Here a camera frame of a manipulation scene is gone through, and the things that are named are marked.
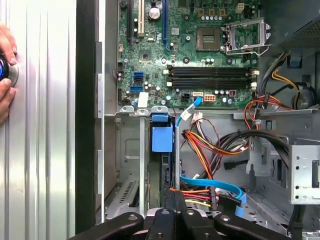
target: ram slot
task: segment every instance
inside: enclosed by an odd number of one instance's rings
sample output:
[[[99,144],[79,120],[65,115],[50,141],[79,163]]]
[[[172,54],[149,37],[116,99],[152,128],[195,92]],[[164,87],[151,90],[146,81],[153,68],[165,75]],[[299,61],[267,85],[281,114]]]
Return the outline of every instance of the ram slot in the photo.
[[[145,36],[145,0],[139,0],[138,37]]]
[[[248,79],[224,78],[175,78],[171,79],[175,89],[246,89],[251,81]]]
[[[169,74],[175,78],[246,78],[250,71],[239,67],[175,67],[169,70]]]
[[[133,0],[127,0],[127,18],[126,18],[126,39],[131,44],[132,40],[132,14],[133,14]]]

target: cpu socket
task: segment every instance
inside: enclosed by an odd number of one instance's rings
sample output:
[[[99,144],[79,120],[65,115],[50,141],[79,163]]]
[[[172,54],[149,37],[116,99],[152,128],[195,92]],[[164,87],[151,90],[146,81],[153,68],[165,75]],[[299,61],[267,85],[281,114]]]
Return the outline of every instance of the cpu socket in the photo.
[[[197,51],[220,51],[220,29],[199,27],[196,31]]]

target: motherboard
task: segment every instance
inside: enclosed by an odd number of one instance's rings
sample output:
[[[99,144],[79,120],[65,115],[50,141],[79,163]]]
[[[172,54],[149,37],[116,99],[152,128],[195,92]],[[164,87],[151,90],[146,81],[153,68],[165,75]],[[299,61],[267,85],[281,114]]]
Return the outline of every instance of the motherboard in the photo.
[[[138,106],[243,108],[256,87],[258,56],[246,52],[259,41],[259,26],[228,28],[259,18],[259,0],[120,0],[117,99]]]

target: green circuit board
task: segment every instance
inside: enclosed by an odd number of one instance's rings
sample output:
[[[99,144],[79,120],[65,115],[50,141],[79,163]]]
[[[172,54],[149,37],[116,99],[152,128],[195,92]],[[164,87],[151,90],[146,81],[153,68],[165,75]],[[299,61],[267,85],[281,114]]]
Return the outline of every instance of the green circuit board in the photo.
[[[142,1],[144,3],[144,37],[134,33],[136,30],[134,19],[139,17],[141,0],[129,1],[132,4],[131,14],[129,14],[128,7],[119,9],[118,67],[121,68],[117,79],[119,105],[137,106],[139,93],[132,91],[134,87],[149,93],[148,107],[168,105],[185,108],[193,102],[194,93],[215,96],[214,101],[203,101],[202,107],[243,108],[250,101],[252,90],[249,86],[236,90],[233,90],[232,86],[229,88],[194,86],[179,89],[168,86],[168,65],[173,67],[257,68],[258,57],[255,54],[229,56],[221,51],[224,35],[220,29],[228,23],[258,18],[259,0],[166,0],[167,45],[163,40],[162,0],[156,1],[156,8],[161,13],[158,20],[148,17],[152,7],[151,1]],[[194,9],[190,8],[192,2],[194,2]],[[242,13],[236,13],[239,2],[244,3],[245,6]],[[128,41],[127,30],[128,17],[131,17],[133,24],[130,41]],[[199,35],[203,41],[202,45],[199,45]],[[258,26],[249,25],[238,28],[235,40],[239,47],[256,44]],[[143,73],[142,81],[133,80],[135,72]],[[182,98],[188,94],[189,99]]]

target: finger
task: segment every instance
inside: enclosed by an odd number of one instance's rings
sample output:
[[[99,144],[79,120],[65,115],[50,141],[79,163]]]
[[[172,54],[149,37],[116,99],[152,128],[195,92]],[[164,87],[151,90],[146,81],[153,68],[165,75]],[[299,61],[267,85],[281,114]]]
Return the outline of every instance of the finger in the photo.
[[[0,125],[3,124],[8,117],[9,117],[9,108],[7,108],[5,112],[0,116]]]
[[[6,112],[9,108],[12,99],[15,97],[16,90],[13,87],[6,92],[2,100],[0,101],[0,116]]]
[[[11,80],[8,78],[3,79],[0,81],[0,101],[4,98],[6,92],[10,88]]]
[[[17,43],[16,43],[16,39],[14,38],[10,29],[7,28],[7,26],[4,25],[3,23],[0,23],[0,30],[2,30],[4,32],[6,38],[8,39],[8,41],[11,45],[12,51],[16,54],[17,53]]]
[[[5,58],[11,65],[15,65],[17,63],[10,42],[2,30],[0,30],[0,49],[3,51]]]

